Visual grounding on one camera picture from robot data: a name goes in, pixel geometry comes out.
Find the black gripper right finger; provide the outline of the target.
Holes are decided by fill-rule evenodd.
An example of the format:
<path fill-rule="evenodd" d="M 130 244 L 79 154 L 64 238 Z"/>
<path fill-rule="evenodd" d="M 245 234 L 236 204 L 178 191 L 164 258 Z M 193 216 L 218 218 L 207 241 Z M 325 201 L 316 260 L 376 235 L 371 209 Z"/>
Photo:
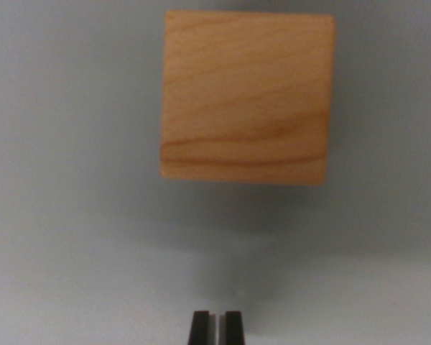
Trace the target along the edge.
<path fill-rule="evenodd" d="M 245 345 L 242 313 L 239 310 L 226 311 L 219 317 L 219 345 Z"/>

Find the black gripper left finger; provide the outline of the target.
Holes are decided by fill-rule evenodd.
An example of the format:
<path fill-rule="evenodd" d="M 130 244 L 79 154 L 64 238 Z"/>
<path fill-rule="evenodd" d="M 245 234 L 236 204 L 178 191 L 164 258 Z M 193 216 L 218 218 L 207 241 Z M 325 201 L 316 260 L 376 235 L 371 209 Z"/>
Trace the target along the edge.
<path fill-rule="evenodd" d="M 216 315 L 209 310 L 197 310 L 193 313 L 188 345 L 216 344 Z"/>

